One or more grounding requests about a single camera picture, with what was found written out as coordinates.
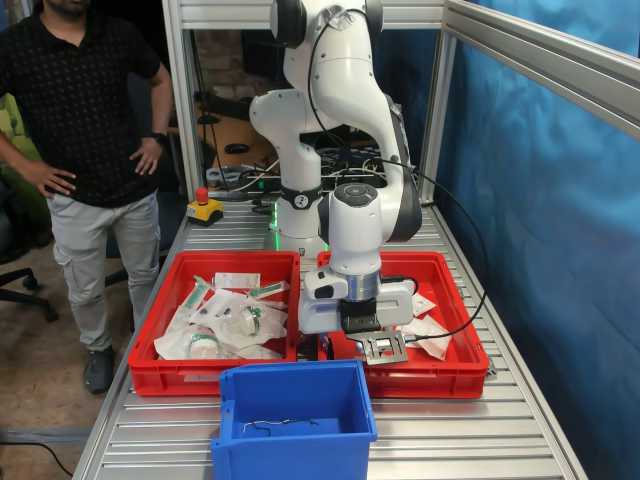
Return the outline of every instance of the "blue curtain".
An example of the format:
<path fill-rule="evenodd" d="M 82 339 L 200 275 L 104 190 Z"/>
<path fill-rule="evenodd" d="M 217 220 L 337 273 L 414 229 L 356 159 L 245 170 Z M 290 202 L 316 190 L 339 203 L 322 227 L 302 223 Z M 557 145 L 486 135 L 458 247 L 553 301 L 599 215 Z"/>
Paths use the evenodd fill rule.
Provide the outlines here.
<path fill-rule="evenodd" d="M 638 55 L 640 1 L 483 0 Z M 459 45 L 445 217 L 590 478 L 640 478 L 640 143 Z"/>
<path fill-rule="evenodd" d="M 5 10 L 4 0 L 0 0 L 0 32 L 9 26 L 7 20 L 7 11 Z"/>
<path fill-rule="evenodd" d="M 380 88 L 402 105 L 414 165 L 420 164 L 436 40 L 435 30 L 385 30 L 374 55 Z"/>

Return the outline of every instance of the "black shirt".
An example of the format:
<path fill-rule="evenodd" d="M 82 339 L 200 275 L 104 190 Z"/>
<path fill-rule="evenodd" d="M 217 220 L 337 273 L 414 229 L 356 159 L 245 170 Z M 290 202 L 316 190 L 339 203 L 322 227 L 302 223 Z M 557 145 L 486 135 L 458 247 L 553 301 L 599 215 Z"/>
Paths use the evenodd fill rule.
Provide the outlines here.
<path fill-rule="evenodd" d="M 89 12 L 79 47 L 53 36 L 32 16 L 0 33 L 0 97 L 16 97 L 42 159 L 77 176 L 71 197 L 103 208 L 154 191 L 135 173 L 140 135 L 127 90 L 130 72 L 153 77 L 158 55 L 130 23 Z"/>

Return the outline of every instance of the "red crate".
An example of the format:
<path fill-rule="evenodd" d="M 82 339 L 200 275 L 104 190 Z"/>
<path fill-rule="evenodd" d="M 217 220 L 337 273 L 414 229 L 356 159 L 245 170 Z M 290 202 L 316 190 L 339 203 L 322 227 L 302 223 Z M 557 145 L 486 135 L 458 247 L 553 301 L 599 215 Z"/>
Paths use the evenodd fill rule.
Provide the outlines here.
<path fill-rule="evenodd" d="M 318 265 L 329 263 L 330 252 L 318 256 Z M 448 331 L 469 320 L 445 258 L 435 252 L 382 252 L 381 275 L 415 278 L 418 292 L 437 306 L 428 312 Z M 356 345 L 343 332 L 329 334 L 336 360 L 354 358 Z M 422 348 L 407 348 L 409 361 L 389 365 L 364 366 L 372 398 L 478 398 L 482 395 L 489 359 L 473 325 L 457 333 L 449 342 L 444 362 Z M 318 357 L 326 360 L 319 346 Z"/>
<path fill-rule="evenodd" d="M 270 340 L 266 348 L 282 360 L 159 360 L 154 340 L 164 335 L 173 314 L 195 284 L 216 272 L 260 273 L 262 286 L 286 280 L 291 289 L 267 300 L 287 302 L 287 337 Z M 217 395 L 224 370 L 251 363 L 295 362 L 300 297 L 300 255 L 293 252 L 185 252 L 176 255 L 129 355 L 133 385 L 139 395 Z"/>

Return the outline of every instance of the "man's arm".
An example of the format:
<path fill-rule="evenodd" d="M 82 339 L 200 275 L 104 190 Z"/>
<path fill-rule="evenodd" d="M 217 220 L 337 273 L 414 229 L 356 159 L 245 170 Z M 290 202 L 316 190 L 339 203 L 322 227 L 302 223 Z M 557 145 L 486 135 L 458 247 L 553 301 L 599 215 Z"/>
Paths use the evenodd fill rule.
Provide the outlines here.
<path fill-rule="evenodd" d="M 173 87 L 169 72 L 160 64 L 160 69 L 151 79 L 151 107 L 153 117 L 151 128 L 154 133 L 167 134 L 169 129 L 169 117 L 173 107 Z M 136 173 L 144 175 L 149 171 L 149 175 L 155 172 L 158 166 L 158 159 L 162 155 L 162 145 L 154 138 L 143 138 L 140 148 L 131 155 L 130 160 L 140 157 Z"/>
<path fill-rule="evenodd" d="M 69 195 L 70 190 L 76 189 L 61 178 L 61 176 L 76 178 L 73 173 L 50 167 L 40 160 L 29 160 L 2 132 L 0 132 L 0 160 L 8 163 L 27 182 L 38 187 L 40 193 L 47 198 L 53 198 L 53 195 L 45 190 L 47 186 L 65 195 Z"/>

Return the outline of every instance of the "blue box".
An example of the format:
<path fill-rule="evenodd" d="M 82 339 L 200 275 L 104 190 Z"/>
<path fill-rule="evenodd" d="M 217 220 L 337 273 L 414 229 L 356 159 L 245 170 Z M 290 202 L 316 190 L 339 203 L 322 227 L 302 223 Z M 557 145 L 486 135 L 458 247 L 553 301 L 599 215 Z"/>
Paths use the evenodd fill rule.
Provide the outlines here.
<path fill-rule="evenodd" d="M 360 361 L 234 368 L 220 397 L 216 480 L 367 478 L 378 432 Z"/>

